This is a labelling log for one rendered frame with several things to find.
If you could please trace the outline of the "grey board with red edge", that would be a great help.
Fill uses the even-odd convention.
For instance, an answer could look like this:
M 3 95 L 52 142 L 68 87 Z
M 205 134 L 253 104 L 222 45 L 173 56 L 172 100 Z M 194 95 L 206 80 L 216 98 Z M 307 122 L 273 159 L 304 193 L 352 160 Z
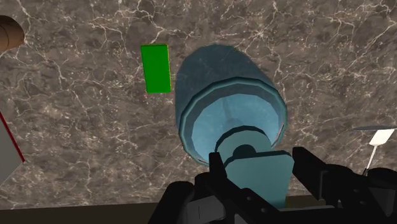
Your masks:
M 24 162 L 24 156 L 0 112 L 0 186 Z

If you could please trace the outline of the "white spatula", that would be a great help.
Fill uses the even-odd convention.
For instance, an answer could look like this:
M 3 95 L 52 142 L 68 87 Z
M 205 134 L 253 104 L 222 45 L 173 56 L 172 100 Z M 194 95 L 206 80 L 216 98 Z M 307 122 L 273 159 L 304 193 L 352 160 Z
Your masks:
M 377 148 L 380 145 L 385 144 L 396 129 L 397 126 L 386 126 L 386 125 L 372 125 L 372 126 L 362 126 L 362 127 L 353 128 L 354 131 L 370 131 L 370 130 L 375 131 L 375 134 L 373 135 L 373 137 L 369 142 L 369 145 L 373 146 L 373 150 L 372 150 L 372 154 L 370 155 L 370 159 L 367 163 L 367 166 L 363 171 L 364 176 L 368 174 L 368 171 L 370 169 Z

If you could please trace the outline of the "blue bottle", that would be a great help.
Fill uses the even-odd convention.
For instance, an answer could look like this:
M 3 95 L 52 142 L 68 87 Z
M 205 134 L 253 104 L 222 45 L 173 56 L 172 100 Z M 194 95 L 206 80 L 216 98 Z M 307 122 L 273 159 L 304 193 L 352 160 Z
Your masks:
M 294 161 L 275 146 L 288 113 L 265 73 L 232 46 L 208 45 L 185 58 L 175 90 L 185 152 L 203 165 L 219 153 L 230 181 L 283 208 Z

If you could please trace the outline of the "green flat box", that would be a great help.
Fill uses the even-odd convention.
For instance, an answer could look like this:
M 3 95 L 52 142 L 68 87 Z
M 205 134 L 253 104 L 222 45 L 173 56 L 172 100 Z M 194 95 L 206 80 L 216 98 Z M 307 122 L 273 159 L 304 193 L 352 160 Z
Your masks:
M 168 45 L 141 45 L 140 49 L 147 93 L 169 93 L 171 91 L 171 73 Z

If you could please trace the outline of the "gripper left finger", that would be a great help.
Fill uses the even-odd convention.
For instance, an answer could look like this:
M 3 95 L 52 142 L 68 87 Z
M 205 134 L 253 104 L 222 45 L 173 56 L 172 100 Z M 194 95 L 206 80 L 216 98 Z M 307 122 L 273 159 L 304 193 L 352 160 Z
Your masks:
M 279 210 L 226 175 L 219 153 L 209 154 L 209 171 L 195 184 L 175 181 L 165 190 L 148 224 L 265 224 Z

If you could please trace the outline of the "brown round object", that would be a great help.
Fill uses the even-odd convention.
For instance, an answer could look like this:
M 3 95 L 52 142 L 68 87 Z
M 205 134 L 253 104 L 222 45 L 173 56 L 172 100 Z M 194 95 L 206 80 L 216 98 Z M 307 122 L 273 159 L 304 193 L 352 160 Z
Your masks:
M 0 52 L 16 48 L 24 43 L 25 33 L 11 17 L 0 15 Z

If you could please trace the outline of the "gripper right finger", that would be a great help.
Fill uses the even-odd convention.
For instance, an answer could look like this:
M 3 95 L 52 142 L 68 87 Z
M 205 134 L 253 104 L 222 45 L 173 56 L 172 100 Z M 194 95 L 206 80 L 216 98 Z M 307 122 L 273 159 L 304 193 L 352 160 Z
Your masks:
M 304 147 L 293 148 L 293 175 L 317 199 L 351 214 L 397 218 L 397 171 L 373 168 L 358 174 L 327 164 Z

